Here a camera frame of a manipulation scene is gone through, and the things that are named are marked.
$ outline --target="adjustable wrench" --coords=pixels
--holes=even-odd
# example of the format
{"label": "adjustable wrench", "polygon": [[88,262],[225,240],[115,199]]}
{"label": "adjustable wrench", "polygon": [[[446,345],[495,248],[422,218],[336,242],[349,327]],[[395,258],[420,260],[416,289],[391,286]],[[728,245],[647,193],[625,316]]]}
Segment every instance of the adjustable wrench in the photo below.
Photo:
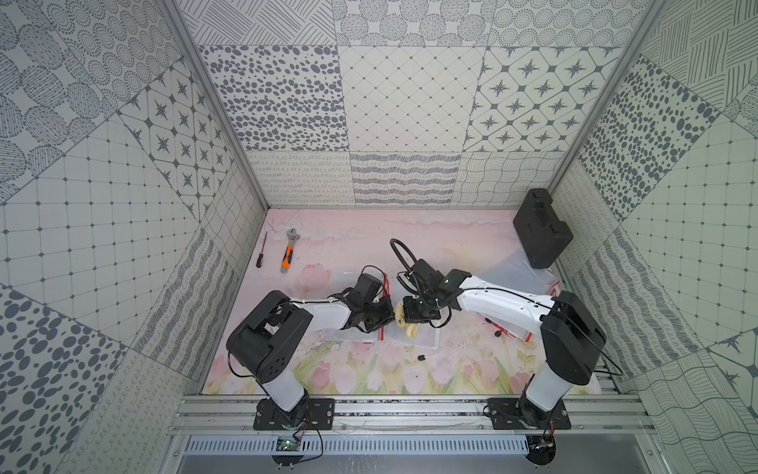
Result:
{"label": "adjustable wrench", "polygon": [[290,241],[287,243],[287,250],[284,251],[282,266],[279,269],[282,273],[287,273],[287,270],[290,269],[290,264],[292,263],[292,251],[295,247],[295,242],[300,238],[297,232],[295,232],[295,228],[289,229],[287,231],[287,236],[290,238]]}

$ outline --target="black mounting plate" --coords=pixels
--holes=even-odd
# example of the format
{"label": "black mounting plate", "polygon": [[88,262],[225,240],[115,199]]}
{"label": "black mounting plate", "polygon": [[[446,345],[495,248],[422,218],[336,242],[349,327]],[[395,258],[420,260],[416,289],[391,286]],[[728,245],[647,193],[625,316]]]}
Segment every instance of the black mounting plate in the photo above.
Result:
{"label": "black mounting plate", "polygon": [[[488,398],[487,405],[490,412],[486,415],[492,420],[492,429],[542,429],[529,426],[523,421],[517,404],[516,397]],[[551,419],[555,429],[571,429],[571,420],[563,400],[559,400]]]}
{"label": "black mounting plate", "polygon": [[[308,400],[307,413],[310,413],[308,428],[328,430],[331,429],[334,421],[334,399],[333,398],[310,398]],[[295,429],[289,426],[281,409],[276,406],[271,398],[265,398],[258,402],[255,421],[252,424],[254,429],[259,431],[285,432]]]}

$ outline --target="screwdriver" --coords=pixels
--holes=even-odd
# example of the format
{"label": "screwdriver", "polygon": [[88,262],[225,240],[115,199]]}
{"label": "screwdriver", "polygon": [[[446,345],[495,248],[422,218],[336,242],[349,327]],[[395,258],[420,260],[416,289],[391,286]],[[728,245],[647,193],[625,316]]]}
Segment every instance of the screwdriver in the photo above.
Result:
{"label": "screwdriver", "polygon": [[261,252],[258,254],[258,261],[255,263],[255,266],[258,268],[261,268],[261,264],[263,262],[263,248],[266,247],[266,238],[268,238],[268,232],[266,232],[266,235],[263,236],[263,245],[261,246]]}

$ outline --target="pink floral mat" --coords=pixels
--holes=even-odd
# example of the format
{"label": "pink floral mat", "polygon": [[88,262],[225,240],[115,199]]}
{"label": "pink floral mat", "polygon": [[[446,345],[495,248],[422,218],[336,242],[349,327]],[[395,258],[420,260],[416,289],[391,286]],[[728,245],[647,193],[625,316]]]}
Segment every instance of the pink floral mat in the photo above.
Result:
{"label": "pink floral mat", "polygon": [[[371,264],[390,276],[394,295],[399,290],[394,275],[402,267],[390,249],[391,237],[405,242],[417,258],[442,273],[460,268],[480,274],[521,249],[514,215],[515,211],[503,210],[270,210],[202,393],[263,393],[251,378],[231,374],[225,344],[269,291],[324,298],[344,281],[343,273],[357,274]],[[281,274],[285,233],[292,227],[302,237],[295,245],[290,271]],[[263,266],[256,268],[266,231]],[[290,368],[311,394],[521,393],[531,374],[544,364],[542,341],[495,337],[495,331],[483,317],[469,312],[453,312],[450,323],[440,330],[437,350],[388,337],[373,344],[329,341],[324,331],[317,331],[303,338]],[[418,360],[419,355],[426,360]],[[601,390],[593,380],[569,393],[600,394]]]}

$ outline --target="wall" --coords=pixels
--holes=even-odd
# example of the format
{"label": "wall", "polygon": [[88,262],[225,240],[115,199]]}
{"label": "wall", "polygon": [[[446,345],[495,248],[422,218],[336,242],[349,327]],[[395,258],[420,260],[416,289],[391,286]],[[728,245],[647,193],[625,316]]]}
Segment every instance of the wall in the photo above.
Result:
{"label": "wall", "polygon": [[206,93],[152,0],[2,2],[2,472],[144,472],[197,390],[265,213]]}
{"label": "wall", "polygon": [[673,2],[553,194],[676,469],[758,469],[758,6]]}
{"label": "wall", "polygon": [[272,206],[517,206],[646,0],[180,0]]}

